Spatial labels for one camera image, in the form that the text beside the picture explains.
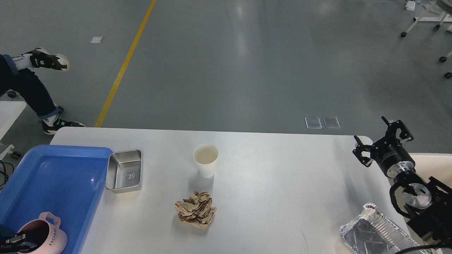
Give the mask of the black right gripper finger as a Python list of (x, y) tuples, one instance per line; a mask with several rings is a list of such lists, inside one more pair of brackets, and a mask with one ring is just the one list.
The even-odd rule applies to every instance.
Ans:
[(411, 134), (407, 126), (401, 121), (390, 121), (384, 116), (381, 116), (383, 122), (387, 125), (384, 140), (405, 143), (414, 140), (414, 136)]
[(355, 141), (357, 142), (357, 145), (355, 149), (352, 151), (352, 153), (355, 155), (355, 157), (358, 159), (358, 161), (364, 165), (365, 167), (370, 167), (372, 162), (374, 161), (371, 157), (365, 157), (363, 156), (363, 152), (372, 153), (375, 149), (374, 145), (367, 145), (362, 143), (360, 138), (357, 135), (353, 136)]

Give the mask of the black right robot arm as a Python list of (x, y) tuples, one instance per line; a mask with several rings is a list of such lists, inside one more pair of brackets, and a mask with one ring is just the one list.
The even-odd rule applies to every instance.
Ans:
[(394, 180), (389, 189), (391, 204), (408, 219), (408, 226), (426, 244), (419, 249), (451, 248), (451, 188), (435, 177), (424, 181), (415, 161), (402, 146), (413, 135), (401, 121), (389, 121), (385, 135), (373, 144), (363, 144), (358, 136), (352, 153), (366, 167), (375, 161), (383, 174)]

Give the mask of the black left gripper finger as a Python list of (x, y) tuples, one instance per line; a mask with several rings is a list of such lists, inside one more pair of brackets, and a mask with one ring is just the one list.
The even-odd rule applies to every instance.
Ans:
[(29, 234), (19, 234), (12, 238), (1, 238), (1, 253), (29, 252), (32, 249), (32, 243)]

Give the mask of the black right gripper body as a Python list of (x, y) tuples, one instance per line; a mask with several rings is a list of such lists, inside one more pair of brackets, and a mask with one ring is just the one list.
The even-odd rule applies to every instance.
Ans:
[(396, 177), (404, 171), (415, 170), (415, 161), (399, 140), (381, 138), (373, 143), (371, 158), (376, 161), (386, 177)]

